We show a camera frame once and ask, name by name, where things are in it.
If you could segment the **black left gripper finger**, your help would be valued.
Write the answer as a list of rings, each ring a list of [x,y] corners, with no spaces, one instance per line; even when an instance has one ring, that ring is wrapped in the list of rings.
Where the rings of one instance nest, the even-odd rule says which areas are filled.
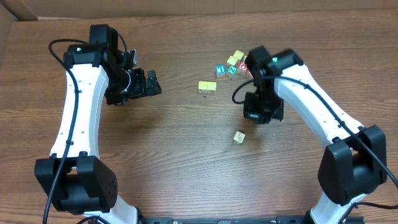
[[[107,104],[108,105],[115,105],[115,106],[122,106],[126,103],[126,99],[123,94],[121,93],[108,93],[107,94]]]
[[[147,73],[147,96],[155,96],[162,93],[162,89],[157,80],[157,76],[154,70],[149,70]]]

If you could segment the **yellow S letter block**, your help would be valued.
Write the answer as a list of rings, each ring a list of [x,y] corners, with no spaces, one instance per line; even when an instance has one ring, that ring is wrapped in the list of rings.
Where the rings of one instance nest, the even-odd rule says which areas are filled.
[[[245,137],[246,137],[246,135],[244,133],[236,131],[234,138],[233,138],[233,142],[238,145],[242,145]]]

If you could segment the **yellow G letter block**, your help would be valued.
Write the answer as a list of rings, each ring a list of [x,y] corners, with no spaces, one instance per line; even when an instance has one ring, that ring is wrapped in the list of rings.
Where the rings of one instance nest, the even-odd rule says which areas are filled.
[[[207,82],[207,93],[216,93],[216,82]]]

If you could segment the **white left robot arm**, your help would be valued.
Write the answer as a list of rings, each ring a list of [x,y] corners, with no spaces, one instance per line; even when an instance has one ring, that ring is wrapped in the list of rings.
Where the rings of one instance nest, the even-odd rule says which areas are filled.
[[[101,161],[98,133],[103,103],[122,106],[161,94],[155,71],[138,68],[137,52],[106,24],[92,25],[87,41],[70,40],[58,62],[67,79],[60,129],[48,158],[34,167],[47,194],[43,222],[55,208],[81,215],[86,223],[144,223],[139,209],[119,195],[116,174]]]

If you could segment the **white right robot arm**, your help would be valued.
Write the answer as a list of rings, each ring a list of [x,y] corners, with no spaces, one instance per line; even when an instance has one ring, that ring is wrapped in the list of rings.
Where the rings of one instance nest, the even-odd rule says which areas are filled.
[[[288,103],[325,149],[318,170],[323,193],[302,223],[347,223],[350,211],[387,180],[384,132],[343,111],[291,49],[271,55],[256,47],[244,62],[256,87],[245,95],[244,117],[256,124],[281,121]]]

